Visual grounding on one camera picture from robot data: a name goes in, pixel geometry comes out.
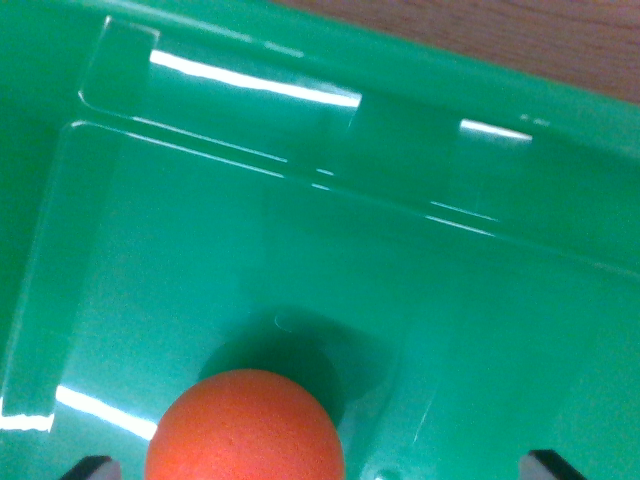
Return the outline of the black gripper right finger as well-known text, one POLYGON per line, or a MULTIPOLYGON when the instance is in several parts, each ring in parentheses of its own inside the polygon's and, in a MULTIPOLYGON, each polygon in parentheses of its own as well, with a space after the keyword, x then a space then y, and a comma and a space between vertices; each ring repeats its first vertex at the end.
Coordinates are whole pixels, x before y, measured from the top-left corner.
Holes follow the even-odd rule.
POLYGON ((519 480, 586 480, 586 477, 554 450, 531 450, 518 465, 519 480))

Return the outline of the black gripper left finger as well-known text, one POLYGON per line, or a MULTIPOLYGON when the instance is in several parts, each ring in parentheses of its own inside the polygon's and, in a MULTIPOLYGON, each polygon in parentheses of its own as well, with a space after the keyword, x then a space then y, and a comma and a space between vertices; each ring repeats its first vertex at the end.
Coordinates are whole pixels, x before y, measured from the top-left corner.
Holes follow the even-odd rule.
POLYGON ((121 480, 118 461, 110 456, 86 456, 61 476, 61 480, 121 480))

